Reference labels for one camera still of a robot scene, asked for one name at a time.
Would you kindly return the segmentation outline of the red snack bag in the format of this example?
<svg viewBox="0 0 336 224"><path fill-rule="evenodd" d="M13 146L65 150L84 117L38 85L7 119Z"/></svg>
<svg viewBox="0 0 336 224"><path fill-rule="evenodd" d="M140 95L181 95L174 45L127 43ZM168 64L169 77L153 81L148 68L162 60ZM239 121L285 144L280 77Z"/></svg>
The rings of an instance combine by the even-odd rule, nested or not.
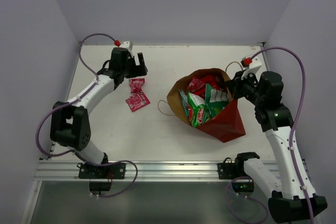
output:
<svg viewBox="0 0 336 224"><path fill-rule="evenodd" d="M207 84L216 90L223 91L223 88L220 87L220 78L213 74L208 74L201 78L193 77L187 86L187 91L204 99Z"/></svg>

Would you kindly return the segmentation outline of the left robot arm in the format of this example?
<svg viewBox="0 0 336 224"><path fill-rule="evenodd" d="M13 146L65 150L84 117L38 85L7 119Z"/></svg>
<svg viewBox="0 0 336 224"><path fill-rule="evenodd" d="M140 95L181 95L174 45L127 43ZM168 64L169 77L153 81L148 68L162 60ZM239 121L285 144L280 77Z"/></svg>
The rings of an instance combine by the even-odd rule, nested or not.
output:
<svg viewBox="0 0 336 224"><path fill-rule="evenodd" d="M107 155L91 141L89 115L124 79L147 74L143 53L138 53L138 60L136 63L130 47L113 48L110 59L103 64L95 79L85 89L67 102L54 104L51 140L90 164L90 171L97 178L107 176L109 165Z"/></svg>

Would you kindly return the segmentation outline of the small red candy packet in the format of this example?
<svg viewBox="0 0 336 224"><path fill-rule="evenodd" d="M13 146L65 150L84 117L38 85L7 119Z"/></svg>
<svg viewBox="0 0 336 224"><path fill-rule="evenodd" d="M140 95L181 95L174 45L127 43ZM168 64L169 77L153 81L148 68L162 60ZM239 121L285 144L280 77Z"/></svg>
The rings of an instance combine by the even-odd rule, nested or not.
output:
<svg viewBox="0 0 336 224"><path fill-rule="evenodd" d="M129 87L131 90L131 94L135 93L141 93L142 92L142 86L145 84L144 78L134 78L129 79Z"/></svg>

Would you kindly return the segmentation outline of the green Chuba chips bag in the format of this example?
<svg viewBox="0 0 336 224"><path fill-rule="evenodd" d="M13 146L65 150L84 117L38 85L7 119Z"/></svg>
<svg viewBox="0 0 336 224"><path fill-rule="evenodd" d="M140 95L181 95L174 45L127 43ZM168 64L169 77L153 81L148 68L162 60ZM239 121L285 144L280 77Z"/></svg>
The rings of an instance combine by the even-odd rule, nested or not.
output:
<svg viewBox="0 0 336 224"><path fill-rule="evenodd" d="M209 109L203 98L191 92L186 94L183 90L179 90L179 93L185 114L192 127L199 127L210 120Z"/></svg>

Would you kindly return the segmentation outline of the red paper bag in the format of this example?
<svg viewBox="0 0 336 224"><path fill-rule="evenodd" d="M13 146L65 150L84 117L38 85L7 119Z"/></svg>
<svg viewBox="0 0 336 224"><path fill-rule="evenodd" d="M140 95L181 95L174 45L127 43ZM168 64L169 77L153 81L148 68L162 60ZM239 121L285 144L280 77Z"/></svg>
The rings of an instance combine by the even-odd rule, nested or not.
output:
<svg viewBox="0 0 336 224"><path fill-rule="evenodd" d="M186 91L187 86L193 77L202 78L209 74L213 74L220 78L220 86L222 88L225 87L225 82L230 80L228 74L222 69L198 69L188 76L184 76L177 80L166 96L166 101L173 113L173 116L179 118L180 121L188 126L192 126L192 124L184 111L179 90ZM223 143L246 135L245 128L239 114L238 101L233 99L230 93L228 93L228 98L229 104L219 115L207 123L197 127L198 130L220 140Z"/></svg>

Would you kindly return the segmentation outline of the green chips bag back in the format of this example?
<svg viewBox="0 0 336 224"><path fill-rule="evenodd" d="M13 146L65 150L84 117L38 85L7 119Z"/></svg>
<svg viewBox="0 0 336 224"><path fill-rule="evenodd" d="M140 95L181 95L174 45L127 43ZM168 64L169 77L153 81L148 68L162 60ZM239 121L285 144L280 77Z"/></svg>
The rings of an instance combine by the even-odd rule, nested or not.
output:
<svg viewBox="0 0 336 224"><path fill-rule="evenodd" d="M214 118L229 104L227 93L214 89L207 83L205 89L205 104L208 107L211 118Z"/></svg>

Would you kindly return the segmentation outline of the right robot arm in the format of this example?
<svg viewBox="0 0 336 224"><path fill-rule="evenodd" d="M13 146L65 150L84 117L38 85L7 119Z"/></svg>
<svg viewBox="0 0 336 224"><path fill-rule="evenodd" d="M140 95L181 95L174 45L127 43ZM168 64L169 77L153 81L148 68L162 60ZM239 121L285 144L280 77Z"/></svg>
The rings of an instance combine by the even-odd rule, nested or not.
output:
<svg viewBox="0 0 336 224"><path fill-rule="evenodd" d="M312 220L324 211L326 198L318 196L300 159L290 110L281 103L281 75L266 71L260 78L242 71L226 83L234 99L246 98L255 107L255 117L273 150L279 175L275 177L254 152L238 154L234 172L252 178L268 199L276 223Z"/></svg>

